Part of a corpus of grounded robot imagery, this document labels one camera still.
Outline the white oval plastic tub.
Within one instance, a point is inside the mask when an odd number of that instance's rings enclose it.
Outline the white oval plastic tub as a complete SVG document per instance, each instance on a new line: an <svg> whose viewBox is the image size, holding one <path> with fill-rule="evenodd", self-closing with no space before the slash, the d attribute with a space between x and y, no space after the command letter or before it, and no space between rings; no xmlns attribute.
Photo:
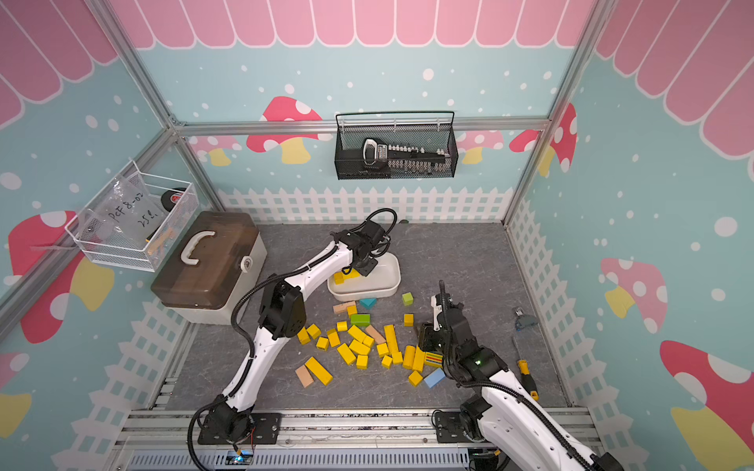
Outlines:
<svg viewBox="0 0 754 471"><path fill-rule="evenodd" d="M333 277L327 282L327 288L341 302L357 301L371 298L388 298L398 292L402 282L399 259L392 253L386 253L378 259L377 266L367 277L357 277L336 284Z"/></svg>

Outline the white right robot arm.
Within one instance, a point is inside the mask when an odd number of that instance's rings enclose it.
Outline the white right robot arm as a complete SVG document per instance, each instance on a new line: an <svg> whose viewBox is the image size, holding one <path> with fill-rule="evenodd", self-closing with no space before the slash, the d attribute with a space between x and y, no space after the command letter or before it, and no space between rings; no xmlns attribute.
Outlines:
<svg viewBox="0 0 754 471"><path fill-rule="evenodd" d="M475 391L461 405L461 427L473 441L498 447L522 470L620 470L610 453L583 445L522 386L495 351L479 345L443 281L434 296L442 370L457 387Z"/></svg>

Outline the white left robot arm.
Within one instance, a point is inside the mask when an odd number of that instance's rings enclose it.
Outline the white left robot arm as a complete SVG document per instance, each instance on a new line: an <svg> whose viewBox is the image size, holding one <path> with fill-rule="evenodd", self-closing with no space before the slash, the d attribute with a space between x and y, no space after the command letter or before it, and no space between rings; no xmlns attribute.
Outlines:
<svg viewBox="0 0 754 471"><path fill-rule="evenodd" d="M229 445L239 445L255 430L253 408L264 379L283 347L306 327L306 300L336 274L366 277L388 252L398 223L392 208L379 208L360 224L331 233L331 241L312 259L288 273L272 275L243 294L231 314L231 327L249 351L228 386L212 402L194 412L188 424L188 452L194 455L194 429ZM239 323L241 310L262 294L258 327L253 335Z"/></svg>

